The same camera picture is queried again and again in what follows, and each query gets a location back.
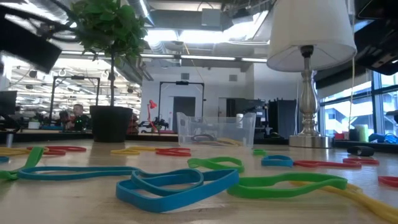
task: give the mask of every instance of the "blue rubber band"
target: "blue rubber band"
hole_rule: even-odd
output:
[[[289,156],[282,156],[282,155],[266,156],[262,158],[261,165],[293,167],[293,160]]]
[[[130,203],[142,210],[160,213],[199,202],[216,195],[239,182],[239,174],[236,169],[204,172],[203,178],[204,181],[212,182],[193,189],[170,194],[166,197],[155,198],[141,195],[136,191],[141,189],[140,187],[130,180],[123,180],[118,182],[116,185],[116,196],[123,202]],[[187,172],[187,174],[149,177],[143,180],[147,182],[148,185],[160,187],[165,185],[197,183],[200,181],[200,177]]]
[[[21,169],[18,171],[17,176],[21,179],[29,180],[79,180],[93,177],[107,177],[119,175],[131,175],[132,171],[139,170],[135,167],[115,166],[115,167],[31,167]],[[87,172],[85,174],[35,174],[34,172],[40,171],[74,171],[74,172]]]
[[[8,162],[10,158],[8,156],[0,156],[0,162]]]
[[[158,187],[153,184],[148,183],[146,180],[147,178],[153,178],[153,177],[161,177],[161,176],[170,176],[170,175],[189,175],[191,179],[198,179],[198,182],[187,187],[184,189],[166,189],[164,187]],[[135,170],[131,174],[131,181],[133,184],[138,186],[141,189],[145,189],[146,191],[156,194],[159,196],[169,196],[172,194],[180,193],[186,190],[194,189],[195,187],[199,187],[203,185],[203,174],[196,169],[180,169],[180,170],[175,170],[172,172],[167,172],[167,173],[162,173],[162,174],[150,174],[146,173],[142,170]]]

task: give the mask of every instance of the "white lampshade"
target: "white lampshade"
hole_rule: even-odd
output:
[[[345,0],[277,0],[268,67],[301,72],[300,46],[313,45],[312,70],[334,67],[356,54]]]

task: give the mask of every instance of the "table lamp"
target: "table lamp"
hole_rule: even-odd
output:
[[[302,72],[299,109],[303,131],[289,137],[293,147],[330,147],[317,131],[319,100],[313,76],[345,63],[356,54],[345,0],[277,0],[268,55],[268,67],[281,72]]]

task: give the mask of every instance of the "lamp base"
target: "lamp base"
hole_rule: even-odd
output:
[[[326,136],[290,136],[289,137],[290,147],[306,147],[306,148],[319,148],[328,149],[331,148],[331,138]]]

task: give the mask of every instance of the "silver lamp stand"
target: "silver lamp stand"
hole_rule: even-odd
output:
[[[300,48],[304,58],[303,92],[298,103],[300,112],[303,114],[303,131],[295,136],[289,137],[289,146],[329,148],[331,138],[322,136],[317,131],[315,115],[319,111],[319,100],[313,85],[314,72],[311,70],[310,59],[313,53],[313,46],[307,45]]]

